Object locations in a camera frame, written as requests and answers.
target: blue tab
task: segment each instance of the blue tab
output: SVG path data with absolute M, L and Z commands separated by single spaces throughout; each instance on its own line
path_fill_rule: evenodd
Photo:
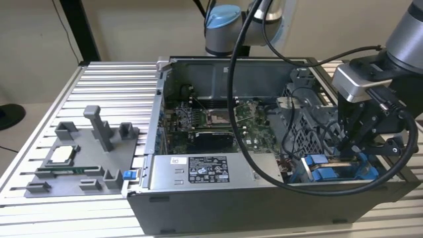
M 123 177 L 124 177 L 124 180 L 136 180 L 138 179 L 138 172 L 127 170 L 127 171 L 124 171 Z
M 332 168 L 318 168 L 311 172 L 315 181 L 324 181 L 328 179 L 338 179 L 338 175 Z
M 328 163 L 328 158 L 326 157 L 326 155 L 310 155 L 310 156 L 315 164 Z

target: blue latch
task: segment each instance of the blue latch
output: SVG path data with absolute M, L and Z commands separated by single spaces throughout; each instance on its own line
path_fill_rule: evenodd
M 127 170 L 127 171 L 124 171 L 123 177 L 124 177 L 124 180 L 136 180 L 138 179 L 138 172 Z

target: warning sticker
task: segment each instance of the warning sticker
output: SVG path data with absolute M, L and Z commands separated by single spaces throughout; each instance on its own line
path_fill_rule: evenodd
M 230 182 L 226 156 L 188 158 L 190 183 Z

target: wire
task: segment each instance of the wire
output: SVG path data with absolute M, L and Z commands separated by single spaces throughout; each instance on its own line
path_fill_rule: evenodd
M 204 11 L 204 7 L 203 7 L 203 5 L 202 5 L 200 0 L 192 0 L 192 1 L 194 1 L 194 3 L 196 4 L 196 6 L 198 6 L 198 8 L 199 8 L 199 11 L 200 11 L 200 13 L 202 13 L 202 15 L 203 15 L 203 17 L 206 18 L 206 11 Z
M 331 121 L 331 122 L 326 125 L 326 129 L 323 130 L 322 135 L 320 135 L 320 139 L 322 139 L 322 140 L 324 140 L 326 133 L 330 131 L 331 126 L 332 126 L 335 123 L 338 123 L 338 121 L 334 120 L 334 121 Z
M 12 152 L 15 152 L 15 153 L 19 153 L 17 150 L 9 149 L 9 148 L 7 148 L 7 147 L 0 146 L 0 148 L 4 149 L 4 150 L 12 151 Z
M 295 97 L 295 96 L 294 96 L 294 93 L 298 91 L 298 89 L 307 89 L 307 90 L 310 90 L 310 91 L 312 91 L 312 92 L 315 93 L 314 89 L 310 88 L 310 87 L 298 87 L 298 88 L 294 89 L 294 91 L 292 91 L 292 93 L 291 93 L 291 95 L 290 95 L 291 97 Z M 322 129 L 327 131 L 327 133 L 330 134 L 330 137 L 331 137 L 332 141 L 336 142 L 336 141 L 338 141 L 336 136 L 334 135 L 332 131 L 328 130 L 327 126 L 324 126 L 323 123 L 318 120 L 318 118 L 315 117 L 315 115 L 314 115 L 314 113 L 312 113 L 312 110 L 311 110 L 311 112 L 310 112 L 310 116 L 311 116 L 311 119 L 312 119 L 312 120 L 318 123 L 318 125 L 322 127 Z
M 247 34 L 247 30 L 254 18 L 254 14 L 259 8 L 259 5 L 262 3 L 263 0 L 255 0 L 252 3 L 252 7 L 251 10 L 247 14 L 247 18 L 246 21 L 243 23 L 240 32 L 239 32 L 239 36 L 236 39 L 236 43 L 234 46 L 234 51 L 232 51 L 232 56 L 231 56 L 231 60 L 230 60 L 230 66 L 228 66 L 228 74 L 227 74 L 227 107 L 228 107 L 228 116 L 230 116 L 230 122 L 231 122 L 231 127 L 232 127 L 232 131 L 234 131 L 234 136 L 240 148 L 240 151 L 243 153 L 243 156 L 251 166 L 251 168 L 254 169 L 254 171 L 258 173 L 258 175 L 267 181 L 270 182 L 272 185 L 284 188 L 290 191 L 294 192 L 299 192 L 302 194 L 307 194 L 307 195 L 315 195 L 315 196 L 343 196 L 343 195 L 352 195 L 352 194 L 358 194 L 360 192 L 368 191 L 374 188 L 376 188 L 378 186 L 380 186 L 387 180 L 390 180 L 394 175 L 400 171 L 400 169 L 404 167 L 404 165 L 407 164 L 414 152 L 415 152 L 415 148 L 418 145 L 418 126 L 416 126 L 416 122 L 415 119 L 412 117 L 412 115 L 407 112 L 400 110 L 398 112 L 399 114 L 399 118 L 403 118 L 407 126 L 408 126 L 408 142 L 407 142 L 407 146 L 404 149 L 404 152 L 399 158 L 399 160 L 396 161 L 396 163 L 394 164 L 394 166 L 390 168 L 390 170 L 386 172 L 384 175 L 382 175 L 378 179 L 375 179 L 374 181 L 366 183 L 364 185 L 347 189 L 347 190 L 335 190 L 335 191 L 315 191 L 315 190 L 308 190 L 307 188 L 300 188 L 300 186 L 291 186 L 283 182 L 280 182 L 279 180 L 274 179 L 262 169 L 260 167 L 256 165 L 254 159 L 251 158 L 251 155 L 248 153 L 248 149 L 246 147 L 246 144 L 243 142 L 243 138 L 240 136 L 239 130 L 238 130 L 238 126 L 236 126 L 236 120 L 235 120 L 235 112 L 234 112 L 234 73 L 235 73 L 235 65 L 236 65 L 236 57 L 239 54 L 239 50 L 240 47 L 243 45 L 243 41 L 246 38 L 246 34 Z
M 204 36 L 206 36 L 206 31 L 207 31 L 207 22 L 211 16 L 211 12 L 214 7 L 216 6 L 218 0 L 210 0 L 207 3 L 207 13 L 206 13 L 206 18 L 204 18 Z
M 52 0 L 52 3 L 53 3 L 53 7 L 55 7 L 55 11 L 56 11 L 56 14 L 57 14 L 57 17 L 59 17 L 60 24 L 61 24 L 61 26 L 63 26 L 63 28 L 65 30 L 65 33 L 67 33 L 68 43 L 69 43 L 71 50 L 72 50 L 72 53 L 74 53 L 75 58 L 76 58 L 76 64 L 79 64 L 79 58 L 76 56 L 75 49 L 74 49 L 74 46 L 72 46 L 72 43 L 71 43 L 69 33 L 68 33 L 67 28 L 65 28 L 64 22 L 61 21 L 61 17 L 60 17 L 59 11 L 57 11 L 55 0 Z
M 271 8 L 271 5 L 272 5 L 272 2 L 274 2 L 274 0 L 270 0 L 270 4 L 268 4 L 268 6 L 267 6 L 267 8 L 266 8 L 266 11 L 264 11 L 264 16 L 267 16 L 267 13 L 268 13 L 270 8 Z M 274 52 L 274 54 L 275 54 L 280 59 L 283 59 L 287 63 L 290 63 L 290 64 L 292 64 L 292 65 L 295 65 L 295 66 L 298 66 L 298 67 L 316 67 L 316 66 L 323 65 L 323 64 L 326 64 L 326 63 L 328 63 L 328 62 L 331 62 L 331 61 L 339 59 L 340 57 L 344 57 L 344 56 L 347 56 L 347 55 L 351 55 L 351 54 L 354 54 L 354 53 L 356 53 L 356 52 L 370 51 L 370 50 L 380 51 L 380 50 L 383 49 L 380 45 L 378 45 L 378 46 L 360 47 L 360 48 L 356 48 L 356 49 L 350 50 L 350 51 L 347 51 L 347 52 L 343 52 L 343 53 L 340 53 L 339 55 L 336 55 L 336 56 L 334 56 L 334 57 L 330 57 L 328 59 L 326 59 L 326 60 L 323 60 L 323 61 L 320 61 L 320 62 L 318 62 L 318 63 L 306 64 L 306 63 L 303 63 L 303 62 L 295 62 L 295 61 L 290 60 L 287 57 L 284 57 L 284 56 L 278 52 L 278 50 L 276 50 L 275 47 L 272 46 L 272 43 L 271 43 L 271 41 L 270 41 L 270 39 L 268 39 L 268 37 L 267 37 L 267 33 L 266 33 L 266 21 L 262 21 L 262 34 L 263 34 L 263 38 L 264 38 L 266 44 L 268 45 L 268 47 L 270 47 L 271 51 Z

